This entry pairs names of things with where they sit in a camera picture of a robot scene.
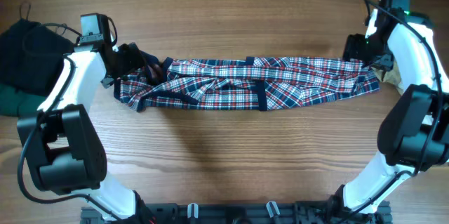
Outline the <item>red blue plaid garment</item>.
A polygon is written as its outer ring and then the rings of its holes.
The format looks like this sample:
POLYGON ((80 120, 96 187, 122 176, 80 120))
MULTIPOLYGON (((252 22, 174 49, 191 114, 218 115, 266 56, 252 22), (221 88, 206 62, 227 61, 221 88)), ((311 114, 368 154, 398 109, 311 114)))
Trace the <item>red blue plaid garment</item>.
POLYGON ((269 111, 344 100, 379 88, 375 73, 355 59, 166 58, 160 79, 141 67, 115 81, 114 97, 136 112, 147 107, 269 111))

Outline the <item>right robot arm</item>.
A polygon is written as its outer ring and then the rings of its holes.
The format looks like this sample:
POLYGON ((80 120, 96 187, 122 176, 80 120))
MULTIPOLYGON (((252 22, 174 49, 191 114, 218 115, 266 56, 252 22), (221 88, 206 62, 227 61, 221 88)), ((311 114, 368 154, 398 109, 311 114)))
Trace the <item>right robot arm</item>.
POLYGON ((401 183, 448 163, 448 77, 425 15, 403 8, 373 10, 364 35, 350 38, 345 55, 375 64, 391 57, 402 94, 380 125, 375 156, 326 205, 329 222, 366 222, 401 183))

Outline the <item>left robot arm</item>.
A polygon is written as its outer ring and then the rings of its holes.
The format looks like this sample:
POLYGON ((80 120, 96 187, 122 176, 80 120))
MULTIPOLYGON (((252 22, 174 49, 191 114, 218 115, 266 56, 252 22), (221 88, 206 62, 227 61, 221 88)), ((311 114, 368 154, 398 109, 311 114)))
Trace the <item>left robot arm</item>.
POLYGON ((102 142, 88 116, 103 80, 117 80, 147 64, 135 44, 77 48, 37 114, 18 120, 22 143, 17 179, 21 193, 39 204, 82 199, 105 223, 152 223, 139 194, 107 171, 102 142))

